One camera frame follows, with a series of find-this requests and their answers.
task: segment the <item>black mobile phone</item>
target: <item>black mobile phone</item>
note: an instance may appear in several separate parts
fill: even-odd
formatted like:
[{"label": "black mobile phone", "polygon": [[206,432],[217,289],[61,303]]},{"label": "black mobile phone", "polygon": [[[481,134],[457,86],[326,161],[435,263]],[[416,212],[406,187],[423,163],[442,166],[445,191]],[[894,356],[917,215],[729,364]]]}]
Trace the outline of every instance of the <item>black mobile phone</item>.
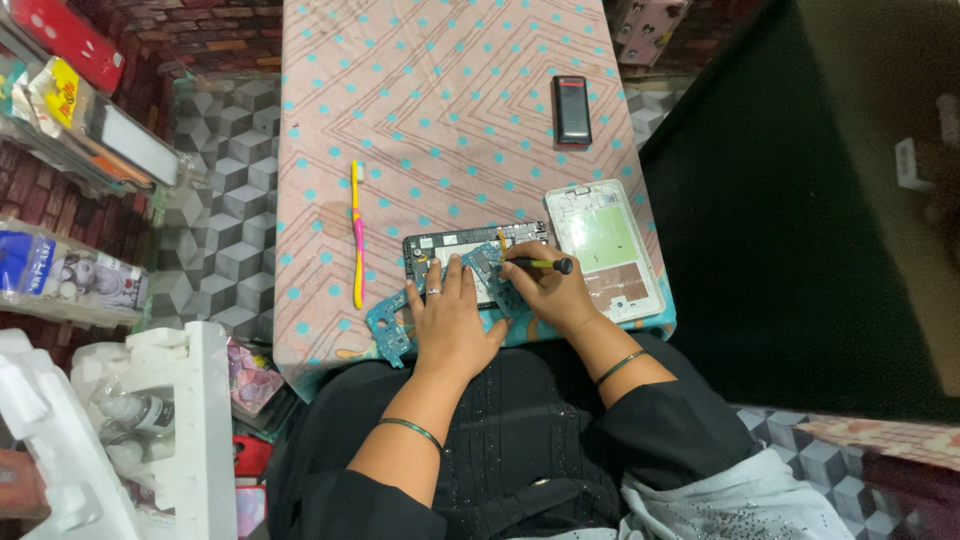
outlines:
[{"label": "black mobile phone", "polygon": [[557,144],[589,146],[590,108],[587,102],[587,79],[578,75],[556,75],[553,94],[553,132]]}]

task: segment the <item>pink case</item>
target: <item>pink case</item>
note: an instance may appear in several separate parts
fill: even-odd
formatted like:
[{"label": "pink case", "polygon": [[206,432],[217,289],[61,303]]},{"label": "pink case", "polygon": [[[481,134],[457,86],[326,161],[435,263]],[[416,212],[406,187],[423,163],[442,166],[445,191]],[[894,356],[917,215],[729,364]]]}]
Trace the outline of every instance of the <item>pink case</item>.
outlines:
[{"label": "pink case", "polygon": [[646,0],[617,60],[630,65],[653,65],[689,4],[685,0]]}]

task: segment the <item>black clothing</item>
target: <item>black clothing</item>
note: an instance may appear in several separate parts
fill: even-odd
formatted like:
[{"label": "black clothing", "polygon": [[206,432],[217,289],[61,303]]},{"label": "black clothing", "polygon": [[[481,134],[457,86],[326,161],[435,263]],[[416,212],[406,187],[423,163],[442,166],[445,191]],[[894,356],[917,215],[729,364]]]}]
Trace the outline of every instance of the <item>black clothing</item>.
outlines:
[{"label": "black clothing", "polygon": [[347,369],[310,405],[269,477],[271,537],[509,539],[616,528],[627,513],[625,470],[676,489],[756,450],[683,355],[649,334],[634,338],[678,380],[642,385],[608,411],[565,341],[501,350],[453,414],[432,509],[345,469],[412,370]]}]

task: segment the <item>woman's right hand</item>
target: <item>woman's right hand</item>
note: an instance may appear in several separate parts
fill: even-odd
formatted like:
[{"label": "woman's right hand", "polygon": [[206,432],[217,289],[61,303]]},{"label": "woman's right hand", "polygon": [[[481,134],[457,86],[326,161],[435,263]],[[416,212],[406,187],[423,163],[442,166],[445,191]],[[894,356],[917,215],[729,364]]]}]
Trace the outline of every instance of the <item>woman's right hand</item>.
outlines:
[{"label": "woman's right hand", "polygon": [[[517,244],[507,250],[503,257],[507,262],[503,264],[500,277],[513,282],[537,316],[564,336],[569,336],[597,317],[603,317],[590,300],[580,261],[576,257],[536,240]],[[570,257],[573,259],[573,272],[565,276],[553,269],[523,269],[510,263],[514,257],[543,260]]]}]

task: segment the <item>woman's left hand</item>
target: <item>woman's left hand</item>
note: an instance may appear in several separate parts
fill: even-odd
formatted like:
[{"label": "woman's left hand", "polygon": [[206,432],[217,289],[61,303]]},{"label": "woman's left hand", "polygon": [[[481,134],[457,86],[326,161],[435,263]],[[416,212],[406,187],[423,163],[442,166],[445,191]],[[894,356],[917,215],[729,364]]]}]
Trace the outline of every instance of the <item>woman's left hand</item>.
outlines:
[{"label": "woman's left hand", "polygon": [[507,321],[501,319],[484,332],[477,293],[470,267],[462,267],[453,255],[441,283],[441,263],[433,259],[426,277],[426,306],[413,281],[407,280],[407,298],[417,327],[419,355],[416,375],[439,376],[466,386],[493,360],[503,338]]}]

